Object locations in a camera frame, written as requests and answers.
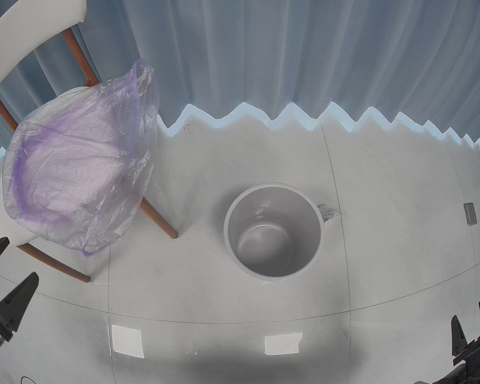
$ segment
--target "black cable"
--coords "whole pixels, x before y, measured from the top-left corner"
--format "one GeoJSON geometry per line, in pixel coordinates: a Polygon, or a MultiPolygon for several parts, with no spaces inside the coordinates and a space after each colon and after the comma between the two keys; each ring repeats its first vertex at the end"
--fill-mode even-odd
{"type": "Polygon", "coordinates": [[[24,384],[24,379],[28,379],[30,380],[33,384],[36,384],[32,379],[30,379],[30,377],[28,376],[22,376],[22,378],[20,379],[20,384],[24,384]]]}

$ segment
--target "bucket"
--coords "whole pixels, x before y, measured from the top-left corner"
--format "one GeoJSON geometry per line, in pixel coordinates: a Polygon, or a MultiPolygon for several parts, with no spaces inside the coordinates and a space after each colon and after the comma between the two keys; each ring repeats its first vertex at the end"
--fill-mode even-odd
{"type": "Polygon", "coordinates": [[[246,273],[277,281],[296,277],[318,259],[324,221],[302,191],[280,183],[260,184],[230,206],[223,227],[228,253],[246,273]]]}

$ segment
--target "rectangular metal object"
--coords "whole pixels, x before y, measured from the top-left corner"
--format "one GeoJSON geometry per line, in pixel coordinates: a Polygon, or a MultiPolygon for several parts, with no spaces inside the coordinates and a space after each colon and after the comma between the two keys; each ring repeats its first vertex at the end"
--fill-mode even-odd
{"type": "Polygon", "coordinates": [[[475,207],[473,203],[463,204],[465,209],[465,216],[467,217],[467,225],[474,225],[477,223],[477,215],[475,214],[475,207]]]}

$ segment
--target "curtain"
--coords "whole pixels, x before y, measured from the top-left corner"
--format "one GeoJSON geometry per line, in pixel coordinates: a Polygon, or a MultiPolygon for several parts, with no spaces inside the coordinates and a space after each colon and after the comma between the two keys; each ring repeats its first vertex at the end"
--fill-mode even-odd
{"type": "MultiPolygon", "coordinates": [[[[88,0],[75,33],[102,80],[124,74],[139,57],[149,61],[167,126],[187,104],[221,118],[246,102],[275,119],[290,102],[317,118],[333,101],[355,121],[368,107],[389,121],[401,111],[420,125],[430,120],[442,132],[452,127],[476,141],[479,5],[88,0]]],[[[0,98],[23,118],[83,83],[72,60],[61,37],[52,38],[5,79],[0,98]]]]}

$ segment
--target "purple plastic bag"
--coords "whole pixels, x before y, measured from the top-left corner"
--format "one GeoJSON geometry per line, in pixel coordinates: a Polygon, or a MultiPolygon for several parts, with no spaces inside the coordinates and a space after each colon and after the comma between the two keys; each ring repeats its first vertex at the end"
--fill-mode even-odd
{"type": "Polygon", "coordinates": [[[18,126],[3,164],[8,215],[85,255],[126,232],[156,157],[159,94],[140,59],[124,76],[57,97],[18,126]]]}

